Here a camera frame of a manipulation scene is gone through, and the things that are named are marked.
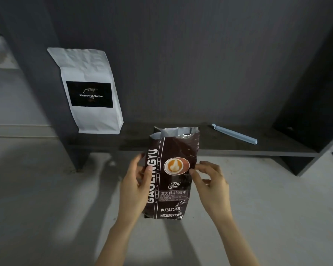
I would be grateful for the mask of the person's right hand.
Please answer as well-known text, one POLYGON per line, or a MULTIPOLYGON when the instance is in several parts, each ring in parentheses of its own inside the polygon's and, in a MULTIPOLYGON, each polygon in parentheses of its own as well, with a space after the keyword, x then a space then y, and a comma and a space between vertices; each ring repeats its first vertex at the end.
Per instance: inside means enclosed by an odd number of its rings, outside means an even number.
POLYGON ((221 167, 209 161, 200 161, 194 169, 202 179, 208 179, 207 192, 199 194, 199 197, 210 218, 225 215, 232 217, 229 184, 221 167))

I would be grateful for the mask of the person's left hand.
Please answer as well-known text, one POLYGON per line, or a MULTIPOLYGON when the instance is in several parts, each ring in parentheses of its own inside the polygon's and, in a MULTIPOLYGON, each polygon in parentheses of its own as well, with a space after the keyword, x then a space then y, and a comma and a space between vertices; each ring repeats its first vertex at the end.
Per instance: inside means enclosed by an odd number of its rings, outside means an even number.
POLYGON ((140 189, 146 167, 139 166, 138 163, 143 157, 144 153, 140 153, 131 160, 120 184, 118 217, 133 218, 138 214, 141 215, 147 204, 149 191, 140 189))

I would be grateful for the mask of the brown foil coffee bag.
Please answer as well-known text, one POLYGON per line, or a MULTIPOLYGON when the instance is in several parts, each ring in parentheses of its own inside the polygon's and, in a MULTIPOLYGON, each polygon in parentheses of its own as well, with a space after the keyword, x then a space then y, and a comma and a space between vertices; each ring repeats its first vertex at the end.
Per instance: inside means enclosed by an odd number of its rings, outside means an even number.
POLYGON ((192 177, 199 151, 200 128, 154 128, 149 136, 146 165, 152 179, 145 218, 182 219, 189 202, 192 177))

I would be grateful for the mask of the person's right forearm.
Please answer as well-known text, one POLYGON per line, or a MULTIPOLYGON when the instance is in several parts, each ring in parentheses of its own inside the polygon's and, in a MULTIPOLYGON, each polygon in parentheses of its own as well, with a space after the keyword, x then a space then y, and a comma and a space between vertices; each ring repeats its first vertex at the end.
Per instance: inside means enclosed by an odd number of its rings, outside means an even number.
POLYGON ((252 249, 238 229, 233 217, 212 217, 221 237, 230 266, 260 266, 252 249))

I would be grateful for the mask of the person's left forearm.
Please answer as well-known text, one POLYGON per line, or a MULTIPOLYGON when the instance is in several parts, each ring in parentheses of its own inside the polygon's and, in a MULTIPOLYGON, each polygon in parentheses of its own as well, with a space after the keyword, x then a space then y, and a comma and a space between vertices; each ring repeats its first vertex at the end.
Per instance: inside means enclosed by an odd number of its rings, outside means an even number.
POLYGON ((107 240, 94 266, 123 266, 127 254, 130 235, 139 218, 118 217, 111 227, 107 240))

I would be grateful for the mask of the light blue bag sealing clip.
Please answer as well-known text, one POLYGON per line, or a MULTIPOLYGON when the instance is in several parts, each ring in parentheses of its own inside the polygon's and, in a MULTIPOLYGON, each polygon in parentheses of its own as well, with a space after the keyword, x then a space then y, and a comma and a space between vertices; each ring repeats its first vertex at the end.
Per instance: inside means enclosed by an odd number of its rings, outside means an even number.
POLYGON ((241 141, 253 144, 253 145, 257 145, 257 143, 258 143, 258 140, 255 139, 255 138, 249 137, 247 135, 238 133, 238 132, 230 130, 230 129, 223 128, 223 127, 218 126, 218 125, 216 125, 214 123, 212 124, 212 127, 213 127, 214 130, 216 130, 216 131, 218 131, 218 132, 220 132, 222 134, 226 134, 228 136, 236 138, 238 140, 241 140, 241 141))

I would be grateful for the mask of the dark grey shelf unit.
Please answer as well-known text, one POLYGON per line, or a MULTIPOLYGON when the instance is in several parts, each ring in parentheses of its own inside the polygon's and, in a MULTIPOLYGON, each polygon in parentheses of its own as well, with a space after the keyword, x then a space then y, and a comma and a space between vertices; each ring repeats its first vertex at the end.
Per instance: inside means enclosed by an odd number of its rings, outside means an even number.
POLYGON ((333 0, 0 0, 0 32, 77 170, 145 151, 154 126, 198 125, 199 155, 275 156, 297 176, 333 146, 333 0), (107 54, 119 135, 78 133, 48 47, 107 54))

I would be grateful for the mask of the white black-label coffee bag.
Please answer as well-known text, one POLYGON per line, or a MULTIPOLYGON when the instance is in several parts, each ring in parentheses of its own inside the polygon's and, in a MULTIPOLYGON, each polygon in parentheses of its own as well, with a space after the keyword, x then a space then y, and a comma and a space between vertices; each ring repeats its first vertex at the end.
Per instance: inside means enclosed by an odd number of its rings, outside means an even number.
POLYGON ((61 79, 80 134, 120 134, 124 123, 106 53, 95 49, 47 48, 61 79))

